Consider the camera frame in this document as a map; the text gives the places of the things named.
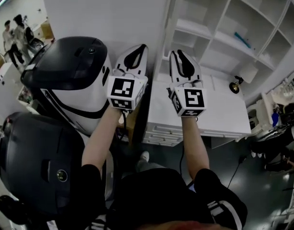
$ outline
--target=black sleeve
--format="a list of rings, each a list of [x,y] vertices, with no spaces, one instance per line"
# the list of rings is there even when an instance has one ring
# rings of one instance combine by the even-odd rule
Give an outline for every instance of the black sleeve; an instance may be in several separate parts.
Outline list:
[[[91,164],[81,167],[71,191],[70,208],[62,229],[84,230],[106,209],[98,168]]]
[[[194,188],[201,200],[208,205],[216,223],[231,229],[244,227],[247,218],[246,205],[221,184],[213,171],[200,170],[196,174]]]

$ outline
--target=black shirt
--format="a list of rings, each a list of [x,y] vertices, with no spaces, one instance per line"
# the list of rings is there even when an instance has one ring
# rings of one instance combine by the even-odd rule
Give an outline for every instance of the black shirt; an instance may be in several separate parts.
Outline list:
[[[197,173],[196,193],[189,190],[182,177],[172,169],[151,169],[126,176],[117,187],[110,210],[105,208],[99,170],[93,165],[85,165],[79,178],[72,216],[68,216],[71,227],[76,224],[79,230],[89,226],[100,214],[107,214],[106,224],[112,230],[134,230],[145,224],[173,220],[216,222],[240,229],[247,217],[244,203],[208,169]]]

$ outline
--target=dark floor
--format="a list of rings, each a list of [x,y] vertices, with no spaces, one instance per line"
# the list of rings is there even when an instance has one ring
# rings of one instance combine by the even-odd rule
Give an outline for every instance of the dark floor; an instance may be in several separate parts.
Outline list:
[[[182,145],[171,147],[136,144],[131,149],[127,145],[120,145],[118,157],[124,171],[131,173],[133,165],[141,151],[150,153],[150,162],[155,162],[179,171]],[[294,176],[284,173],[270,173],[264,170],[262,159],[252,158],[248,149],[248,141],[234,141],[215,149],[208,149],[210,167],[228,186],[234,174],[240,156],[247,155],[247,159],[240,165],[234,176],[230,189],[246,204],[248,218],[244,230],[272,230],[275,215],[289,207],[292,191],[282,192],[292,187]],[[188,184],[191,182],[187,172],[186,160],[182,161],[182,176]]]

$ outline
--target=blue object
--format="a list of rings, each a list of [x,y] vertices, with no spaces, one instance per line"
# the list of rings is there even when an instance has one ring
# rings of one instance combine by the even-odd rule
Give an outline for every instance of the blue object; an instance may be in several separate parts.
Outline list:
[[[271,115],[271,118],[272,118],[272,126],[275,127],[279,121],[279,114],[273,113]]]
[[[239,39],[241,40],[248,48],[251,48],[250,44],[247,43],[241,36],[240,34],[238,34],[237,32],[234,33],[234,35]]]

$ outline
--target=white shelving unit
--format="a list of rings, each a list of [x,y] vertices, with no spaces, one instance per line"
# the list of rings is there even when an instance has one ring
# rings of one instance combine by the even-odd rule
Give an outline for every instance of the white shelving unit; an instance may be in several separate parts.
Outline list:
[[[251,63],[258,73],[252,83],[241,85],[244,99],[276,70],[294,43],[291,0],[171,0],[167,21],[154,80],[171,82],[169,55],[177,49],[193,56],[203,74],[230,76],[225,77],[230,81]]]

